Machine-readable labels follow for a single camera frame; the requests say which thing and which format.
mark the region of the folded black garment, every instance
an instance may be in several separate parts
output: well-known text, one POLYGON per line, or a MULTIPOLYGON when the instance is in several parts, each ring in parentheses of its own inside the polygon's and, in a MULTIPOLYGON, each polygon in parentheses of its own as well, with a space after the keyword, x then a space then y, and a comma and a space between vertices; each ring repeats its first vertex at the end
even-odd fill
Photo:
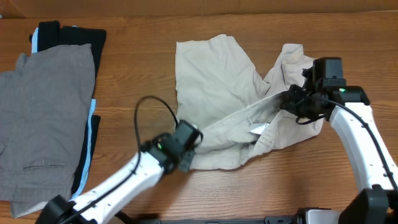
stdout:
POLYGON ((47 50, 57 45, 83 45, 91 44, 91 53, 93 54, 95 66, 95 78, 102 49, 106 40, 106 31, 103 29, 86 29, 80 27, 64 26, 60 28, 58 21, 40 22, 39 34, 37 38, 37 51, 47 50))
MULTIPOLYGON (((98 134, 98 126, 100 125, 101 117, 98 115, 93 115, 91 117, 91 147, 90 147, 90 165, 89 169, 91 166, 91 162, 93 161, 93 154, 95 150, 95 142, 97 141, 97 134, 98 134)), ((72 185, 72 195, 76 193, 78 190, 80 184, 82 181, 85 181, 82 179, 82 174, 83 174, 83 169, 85 168, 86 164, 86 158, 87 158, 87 144, 88 144, 88 123, 86 123, 86 129, 85 129, 85 139, 83 142, 83 147, 81 149, 81 155, 80 155, 80 160, 79 164, 76 168, 75 172, 75 179, 73 180, 73 185, 72 185)))

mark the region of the beige pants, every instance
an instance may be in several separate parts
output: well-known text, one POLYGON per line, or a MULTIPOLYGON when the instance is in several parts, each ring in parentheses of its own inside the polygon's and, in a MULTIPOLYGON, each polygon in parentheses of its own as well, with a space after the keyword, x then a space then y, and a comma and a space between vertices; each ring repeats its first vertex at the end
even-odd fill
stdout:
POLYGON ((113 217, 110 219, 108 224, 124 224, 124 222, 122 222, 118 217, 113 217))
POLYGON ((191 169, 235 169, 254 156, 319 134, 322 119, 298 125, 296 116, 279 109, 280 93, 292 84, 302 86, 302 70, 312 63, 302 45, 285 44, 262 79, 234 37, 177 43, 177 116, 204 134, 191 169), (270 125, 256 136, 249 133, 253 123, 270 125))

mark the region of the table surface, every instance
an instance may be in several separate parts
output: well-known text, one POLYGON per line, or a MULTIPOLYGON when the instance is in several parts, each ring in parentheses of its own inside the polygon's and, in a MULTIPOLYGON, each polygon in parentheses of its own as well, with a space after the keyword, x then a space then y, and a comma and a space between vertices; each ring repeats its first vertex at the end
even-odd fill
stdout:
MULTIPOLYGON (((398 12, 269 14, 203 17, 61 19, 63 25, 108 32, 96 82, 95 114, 102 117, 86 190, 117 171, 136 152, 134 105, 160 96, 177 110, 175 43, 232 35, 264 76, 285 43, 303 44, 311 57, 343 58, 349 85, 363 87, 376 124, 398 159, 398 12)), ((40 20, 0 20, 0 71, 30 52, 40 20)), ((142 139, 171 131, 172 118, 155 101, 142 105, 142 139)), ((328 123, 315 138, 251 159, 236 170, 174 172, 123 211, 163 219, 262 218, 299 207, 342 210, 357 194, 345 150, 328 123)), ((33 223, 38 213, 13 220, 0 202, 0 223, 33 223)))

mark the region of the wood grain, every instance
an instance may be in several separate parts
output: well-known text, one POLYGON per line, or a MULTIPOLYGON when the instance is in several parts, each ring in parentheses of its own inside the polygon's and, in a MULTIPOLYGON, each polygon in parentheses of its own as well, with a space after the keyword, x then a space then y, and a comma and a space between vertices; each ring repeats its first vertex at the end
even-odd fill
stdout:
MULTIPOLYGON (((398 12, 270 14, 203 17, 62 19, 64 25, 108 31, 96 83, 96 114, 102 116, 86 189, 104 181, 136 151, 133 109, 156 95, 176 110, 175 43, 232 35, 264 76, 284 43, 304 45, 311 57, 343 58, 345 78, 371 99, 385 144, 398 160, 398 12)), ((0 70, 12 70, 38 19, 0 21, 0 70)), ((170 130, 172 119, 148 101, 139 113, 142 138, 170 130)), ((250 160, 236 170, 175 172, 124 208, 132 217, 164 219, 261 218, 298 207, 342 210, 356 196, 345 150, 325 123, 319 136, 250 160)), ((37 213, 13 220, 0 203, 0 223, 33 223, 37 213)))
POLYGON ((10 0, 28 18, 200 15, 201 0, 10 0))
POLYGON ((395 0, 202 0, 203 15, 365 12, 396 9, 398 1, 395 0))
POLYGON ((0 0, 0 15, 5 19, 25 18, 11 0, 0 0))
POLYGON ((397 10, 396 0, 1 0, 27 18, 195 16, 397 10))

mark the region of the garment label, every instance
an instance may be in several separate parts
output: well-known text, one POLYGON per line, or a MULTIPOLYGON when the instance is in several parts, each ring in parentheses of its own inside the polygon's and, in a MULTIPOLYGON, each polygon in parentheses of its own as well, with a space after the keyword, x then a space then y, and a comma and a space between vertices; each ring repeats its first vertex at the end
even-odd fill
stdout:
POLYGON ((262 134, 269 126, 269 123, 253 123, 249 126, 249 132, 253 134, 262 134))

